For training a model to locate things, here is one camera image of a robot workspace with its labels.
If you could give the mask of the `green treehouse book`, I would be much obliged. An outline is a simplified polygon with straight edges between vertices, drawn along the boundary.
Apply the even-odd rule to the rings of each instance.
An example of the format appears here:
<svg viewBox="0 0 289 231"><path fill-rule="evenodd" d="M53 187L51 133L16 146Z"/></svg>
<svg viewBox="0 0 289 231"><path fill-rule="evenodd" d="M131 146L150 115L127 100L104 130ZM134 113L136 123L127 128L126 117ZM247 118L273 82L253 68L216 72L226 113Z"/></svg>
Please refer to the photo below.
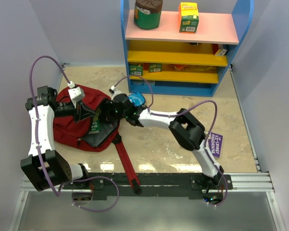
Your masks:
<svg viewBox="0 0 289 231"><path fill-rule="evenodd" d="M99 115L96 114L92 117L92 124L89 130L89 134L97 134L100 132L100 122L99 122Z"/></svg>

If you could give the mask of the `red backpack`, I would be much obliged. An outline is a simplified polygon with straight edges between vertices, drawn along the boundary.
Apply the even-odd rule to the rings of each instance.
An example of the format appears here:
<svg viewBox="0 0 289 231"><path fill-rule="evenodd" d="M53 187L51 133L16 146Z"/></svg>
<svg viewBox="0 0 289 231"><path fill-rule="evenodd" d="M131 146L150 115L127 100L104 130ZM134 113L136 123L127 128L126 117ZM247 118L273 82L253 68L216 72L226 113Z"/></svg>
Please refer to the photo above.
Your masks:
<svg viewBox="0 0 289 231"><path fill-rule="evenodd" d="M140 181L136 176L132 163L119 135L118 128L120 120L113 122L101 121L101 103L110 100L103 92L89 87L81 86L85 97L83 103L99 115L100 132L89 134L92 117L75 123L71 116L55 117L53 123L54 140L58 143L77 148L87 152L101 152L111 143L116 147L121 163L127 175L128 181L136 194L141 193ZM58 103L68 103L67 88L63 89L57 96Z"/></svg>

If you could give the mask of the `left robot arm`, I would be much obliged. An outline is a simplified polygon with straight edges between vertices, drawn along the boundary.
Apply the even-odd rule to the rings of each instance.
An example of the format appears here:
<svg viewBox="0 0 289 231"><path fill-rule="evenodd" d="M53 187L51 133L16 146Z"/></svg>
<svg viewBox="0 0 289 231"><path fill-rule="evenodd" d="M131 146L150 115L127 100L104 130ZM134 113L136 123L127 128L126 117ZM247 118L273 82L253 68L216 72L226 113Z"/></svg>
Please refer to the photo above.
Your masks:
<svg viewBox="0 0 289 231"><path fill-rule="evenodd" d="M55 117L71 116L74 122L95 116L95 111L83 103L85 93L79 86L69 88L68 103L56 101L57 90L43 86L37 96L25 104L31 121L31 145L28 157L21 160L21 169L37 191L73 181L80 189L90 184L83 164L71 166L54 146L53 121Z"/></svg>

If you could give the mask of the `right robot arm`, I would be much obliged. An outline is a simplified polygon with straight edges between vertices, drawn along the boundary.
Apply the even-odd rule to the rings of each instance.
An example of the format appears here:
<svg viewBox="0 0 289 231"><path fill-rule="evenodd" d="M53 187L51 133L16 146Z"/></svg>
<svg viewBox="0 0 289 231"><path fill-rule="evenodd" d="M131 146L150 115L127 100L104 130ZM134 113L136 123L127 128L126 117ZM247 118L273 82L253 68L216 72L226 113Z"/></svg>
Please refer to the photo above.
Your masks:
<svg viewBox="0 0 289 231"><path fill-rule="evenodd" d="M205 103L214 104L214 117L210 129L205 127L190 111ZM101 103L101 119L125 119L135 127L155 127L169 130L178 144L193 153L201 166L205 184L210 189L216 189L222 183L223 168L214 159L207 141L217 117L217 103L213 100L204 100L189 109L180 109L177 112L159 112L150 109L150 106L136 106L130 102L128 96L119 93Z"/></svg>

